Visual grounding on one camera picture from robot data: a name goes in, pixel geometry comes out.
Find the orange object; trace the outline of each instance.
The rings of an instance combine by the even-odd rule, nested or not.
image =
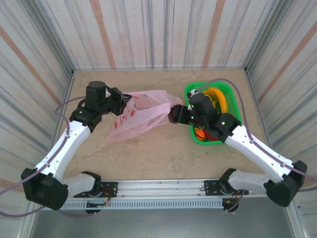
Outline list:
[[[204,141],[205,139],[205,133],[203,130],[201,129],[196,129],[195,130],[195,136],[197,139],[199,139],[200,141]]]

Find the green plastic basket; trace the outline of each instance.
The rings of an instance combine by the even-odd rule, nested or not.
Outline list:
[[[206,82],[200,82],[200,83],[191,83],[188,84],[185,88],[185,98],[186,98],[186,105],[189,104],[188,98],[187,98],[187,93],[190,92],[193,89],[199,89],[202,87]],[[223,92],[224,96],[226,97],[227,104],[228,104],[228,113],[233,114],[239,121],[241,120],[241,114],[236,102],[236,99],[233,94],[233,90],[231,86],[227,83],[217,81],[209,84],[208,86],[204,87],[202,91],[207,90],[208,88],[218,88],[221,92]],[[194,127],[190,126],[190,134],[195,142],[197,142],[200,145],[220,145],[223,144],[221,141],[200,141],[199,139],[196,138],[194,134]]]

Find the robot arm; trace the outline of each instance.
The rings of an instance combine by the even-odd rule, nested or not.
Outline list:
[[[90,136],[101,122],[102,115],[114,113],[120,115],[131,99],[131,95],[122,94],[117,88],[109,88],[103,82],[90,82],[86,88],[86,98],[81,101],[70,117],[69,134],[64,131],[53,149],[36,167],[25,169],[22,179],[47,165],[39,174],[23,184],[26,198],[53,210],[63,206],[68,197],[82,192],[98,195],[101,191],[101,177],[92,172],[63,179],[63,173],[79,146]],[[211,189],[231,194],[235,190],[266,192],[276,204],[286,207],[303,185],[304,177],[281,166],[254,143],[247,135],[246,128],[234,116],[228,113],[218,114],[210,99],[202,93],[191,95],[190,106],[177,105],[172,108],[169,119],[172,123],[189,124],[208,132],[211,137],[236,148],[262,168],[266,174],[246,174],[236,169],[228,169]],[[67,136],[65,145],[57,156],[48,164],[52,154],[59,150]],[[307,166],[277,154],[265,144],[254,138],[265,150],[278,157],[285,165],[306,172]]]
[[[86,88],[86,98],[82,100],[70,117],[69,134],[62,134],[52,150],[33,170],[25,169],[22,179],[47,165],[39,174],[23,184],[28,200],[58,210],[68,197],[87,191],[97,195],[101,191],[101,177],[92,172],[63,179],[64,171],[79,146],[90,136],[95,127],[102,121],[102,115],[114,113],[121,115],[131,99],[131,95],[122,94],[117,88],[109,88],[99,81],[90,82]],[[67,137],[64,146],[59,148]],[[56,157],[48,164],[54,153]]]
[[[189,124],[203,129],[211,137],[242,152],[265,172],[263,175],[258,175],[228,169],[219,179],[219,183],[211,189],[220,189],[225,194],[231,194],[234,190],[241,189],[266,193],[273,202],[287,207],[303,185],[305,178],[285,165],[305,173],[306,164],[301,161],[294,163],[279,155],[254,136],[251,141],[246,127],[231,114],[219,114],[209,97],[203,93],[190,93],[188,97],[188,107],[176,105],[172,108],[169,114],[169,120],[172,123]],[[278,158],[282,165],[258,148],[255,142]]]

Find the plastic bag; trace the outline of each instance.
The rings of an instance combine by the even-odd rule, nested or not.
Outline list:
[[[183,102],[180,98],[168,94],[165,90],[129,92],[132,95],[123,114],[117,117],[108,140],[127,140],[150,129],[169,123],[167,115],[170,109]]]

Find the cable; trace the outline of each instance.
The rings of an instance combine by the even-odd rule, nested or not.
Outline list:
[[[18,186],[20,186],[21,184],[27,182],[28,180],[34,178],[36,175],[38,175],[40,172],[42,172],[46,167],[47,165],[56,157],[56,155],[62,150],[62,148],[64,147],[64,145],[66,144],[66,141],[68,139],[68,135],[69,135],[69,122],[68,122],[68,119],[65,115],[61,114],[61,113],[58,113],[58,109],[60,109],[61,107],[63,107],[64,105],[70,103],[70,102],[73,102],[75,100],[78,100],[78,99],[82,99],[82,98],[85,98],[85,97],[78,97],[78,98],[73,98],[69,101],[66,101],[64,102],[63,104],[59,105],[55,111],[54,111],[54,114],[57,115],[57,116],[60,116],[62,117],[62,119],[64,120],[64,122],[66,123],[66,136],[64,137],[61,145],[58,147],[58,149],[55,151],[55,153],[50,157],[50,159],[47,161],[47,164],[43,165],[41,168],[39,168],[38,170],[36,170],[33,174],[31,174],[30,176],[26,177],[25,179],[17,182],[16,184],[10,186],[10,187],[7,187],[5,188],[4,190],[0,191],[0,196]],[[0,215],[4,216],[4,217],[9,217],[9,218],[20,218],[20,217],[25,217],[25,216],[28,216],[28,215],[31,215],[33,213],[36,213],[40,210],[42,210],[44,208],[44,206],[34,210],[34,211],[31,211],[31,212],[28,212],[28,213],[25,213],[25,214],[19,214],[19,215],[11,215],[11,214],[7,214],[7,213],[4,213],[2,211],[0,211]]]
[[[237,200],[237,196],[238,196],[238,190],[235,190],[235,191],[234,191],[234,195],[235,195],[235,198],[234,198],[234,200]]]
[[[103,190],[102,189],[102,191],[103,191],[103,193],[105,194],[105,196],[106,196],[106,200],[105,200],[105,204],[107,203],[107,202],[109,202],[110,201],[110,198],[108,197],[108,194],[106,193],[106,191],[105,190]]]
[[[243,114],[243,119],[244,119],[244,123],[245,123],[245,127],[246,127],[246,130],[247,130],[247,134],[248,134],[248,137],[250,139],[250,141],[252,143],[254,143],[254,145],[256,147],[258,147],[262,152],[264,152],[266,155],[268,155],[269,157],[271,157],[272,159],[274,159],[276,162],[278,162],[280,165],[288,168],[289,170],[292,170],[302,176],[305,176],[313,181],[316,181],[317,182],[317,178],[314,177],[314,176],[311,176],[311,175],[308,175],[298,169],[295,169],[293,167],[290,167],[289,165],[286,165],[284,164],[282,161],[280,161],[278,158],[276,158],[274,155],[272,155],[271,153],[269,153],[267,150],[265,150],[261,145],[259,145],[256,141],[254,141],[253,137],[252,137],[252,134],[251,134],[251,131],[250,131],[250,128],[249,128],[249,125],[248,125],[248,121],[247,121],[247,116],[246,116],[246,110],[245,110],[245,107],[244,107],[244,103],[243,103],[243,100],[242,100],[242,96],[241,96],[241,93],[238,89],[238,87],[233,83],[231,82],[230,80],[226,79],[226,78],[216,78],[216,79],[213,79],[209,82],[207,82],[206,84],[204,84],[202,87],[200,87],[199,89],[197,89],[197,91],[201,91],[203,88],[205,88],[206,86],[208,86],[209,84],[211,84],[212,82],[215,82],[215,81],[225,81],[225,82],[228,82],[230,83],[234,89],[236,90],[238,96],[239,96],[239,100],[240,100],[240,103],[241,103],[241,107],[242,107],[242,114]],[[313,190],[316,190],[317,189],[317,186],[316,187],[312,187],[312,188],[307,188],[307,189],[303,189],[303,190],[299,190],[300,192],[301,191],[313,191]]]
[[[111,189],[110,189],[110,188],[108,188],[108,187],[103,187],[103,189],[105,189],[105,190],[108,190],[108,191],[109,191],[110,198],[112,198],[112,197],[113,197],[113,195],[112,195],[112,191],[111,191]]]
[[[240,203],[240,201],[242,200],[242,197],[244,195],[245,190],[242,191],[241,196],[239,197],[239,200],[232,206],[230,207],[228,210],[226,210],[226,212],[230,212],[233,208],[235,208],[236,206],[238,206],[238,204]]]

